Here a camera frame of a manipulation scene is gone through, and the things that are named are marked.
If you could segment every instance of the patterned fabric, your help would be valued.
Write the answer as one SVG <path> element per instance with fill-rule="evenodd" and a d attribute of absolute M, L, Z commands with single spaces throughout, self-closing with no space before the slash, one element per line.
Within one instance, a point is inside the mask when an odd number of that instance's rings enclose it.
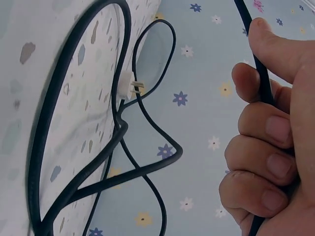
<path fill-rule="evenodd" d="M 315 39 L 315 15 L 301 1 L 245 3 L 253 18 L 264 17 L 280 36 Z M 221 206 L 218 186 L 229 172 L 224 150 L 238 134 L 238 117 L 246 105 L 235 92 L 231 70 L 238 62 L 254 66 L 243 23 L 231 0 L 165 0 L 158 12 L 174 25 L 177 48 L 166 77 L 144 105 L 184 149 L 179 161 L 149 175 L 166 205 L 166 236 L 240 236 Z M 146 91 L 161 74 L 171 43 L 167 27 L 156 26 L 149 33 L 137 65 Z M 137 105 L 128 108 L 124 118 L 129 123 L 125 141 L 140 166 L 176 152 Z M 133 169 L 121 147 L 112 168 Z M 104 236 L 158 236 L 160 226 L 157 200 L 141 178 L 104 191 L 91 223 L 91 229 L 103 230 Z"/>

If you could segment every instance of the white flower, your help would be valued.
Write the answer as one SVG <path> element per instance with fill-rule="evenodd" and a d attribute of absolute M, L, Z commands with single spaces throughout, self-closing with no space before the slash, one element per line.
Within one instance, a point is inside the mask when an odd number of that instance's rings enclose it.
<path fill-rule="evenodd" d="M 192 57 L 193 56 L 192 47 L 186 45 L 184 48 L 182 48 L 182 55 L 185 55 L 187 58 Z"/>
<path fill-rule="evenodd" d="M 181 210 L 188 211 L 192 209 L 192 206 L 193 206 L 192 198 L 185 198 L 185 200 L 180 201 L 180 204 L 181 204 Z"/>
<path fill-rule="evenodd" d="M 216 209 L 216 218 L 222 218 L 226 216 L 226 209 L 221 205 L 219 209 Z"/>
<path fill-rule="evenodd" d="M 215 22 L 216 24 L 221 24 L 222 20 L 221 17 L 215 15 L 212 17 L 212 22 Z"/>
<path fill-rule="evenodd" d="M 220 140 L 219 138 L 216 138 L 215 136 L 212 137 L 212 139 L 209 139 L 209 149 L 212 149 L 213 151 L 220 148 Z"/>

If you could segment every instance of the hand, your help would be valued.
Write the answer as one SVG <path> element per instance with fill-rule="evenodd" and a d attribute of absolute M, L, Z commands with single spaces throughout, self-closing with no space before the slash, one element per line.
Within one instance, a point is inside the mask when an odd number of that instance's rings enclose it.
<path fill-rule="evenodd" d="M 253 215 L 268 218 L 257 236 L 310 236 L 315 232 L 315 41 L 280 38 L 261 18 L 253 20 L 253 53 L 292 89 L 272 81 L 276 107 L 259 102 L 259 75 L 247 64 L 232 71 L 238 95 L 250 104 L 240 135 L 225 158 L 231 173 L 220 184 L 222 205 L 247 236 Z M 293 147 L 295 158 L 284 153 Z M 291 201 L 279 189 L 301 178 Z"/>

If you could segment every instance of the speckled pattern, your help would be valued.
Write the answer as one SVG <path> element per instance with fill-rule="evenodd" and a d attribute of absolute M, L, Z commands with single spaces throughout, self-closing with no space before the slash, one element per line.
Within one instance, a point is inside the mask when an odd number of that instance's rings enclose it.
<path fill-rule="evenodd" d="M 0 2 L 0 235 L 28 233 L 25 174 L 32 124 L 56 55 L 92 2 Z M 124 69 L 130 69 L 135 40 L 155 18 L 159 6 L 159 0 L 127 2 L 132 14 L 132 35 Z M 40 179 L 42 217 L 73 176 L 111 138 L 110 90 L 123 33 L 121 10 L 110 5 L 92 20 L 73 55 L 45 147 Z M 99 181 L 103 166 L 81 187 Z M 54 235 L 82 235 L 94 200 L 95 195 L 89 196 L 63 209 L 54 222 Z"/>
<path fill-rule="evenodd" d="M 315 15 L 301 1 L 245 3 L 252 17 L 267 19 L 275 33 L 315 38 Z M 232 0 L 164 0 L 158 15 L 173 24 L 177 48 L 164 81 L 144 105 L 184 149 L 178 162 L 149 175 L 165 201 L 166 236 L 240 236 L 221 206 L 218 186 L 228 172 L 224 149 L 238 134 L 238 117 L 246 105 L 235 92 L 231 70 L 238 62 L 254 66 L 244 26 Z M 149 33 L 137 65 L 146 91 L 161 74 L 171 43 L 163 25 Z M 140 166 L 175 152 L 137 105 L 125 110 L 123 118 L 129 124 L 126 144 Z M 114 153 L 112 169 L 116 174 L 133 169 L 121 147 Z M 88 236 L 158 236 L 160 226 L 157 200 L 138 178 L 101 194 Z"/>

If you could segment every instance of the bedsheet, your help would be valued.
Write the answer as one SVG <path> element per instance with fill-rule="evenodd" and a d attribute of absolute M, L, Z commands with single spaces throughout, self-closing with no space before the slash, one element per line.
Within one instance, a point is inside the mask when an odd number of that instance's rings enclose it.
<path fill-rule="evenodd" d="M 56 55 L 71 27 L 92 2 L 0 2 L 0 235 L 27 235 L 29 231 L 25 173 L 32 125 Z M 127 2 L 132 35 L 124 70 L 130 69 L 133 45 L 155 18 L 160 0 Z M 111 138 L 110 89 L 123 30 L 121 10 L 110 5 L 95 16 L 74 53 L 45 146 L 40 179 L 42 217 L 67 183 Z M 82 186 L 99 181 L 103 167 Z M 54 235 L 81 235 L 94 200 L 92 195 L 63 209 L 54 222 Z"/>

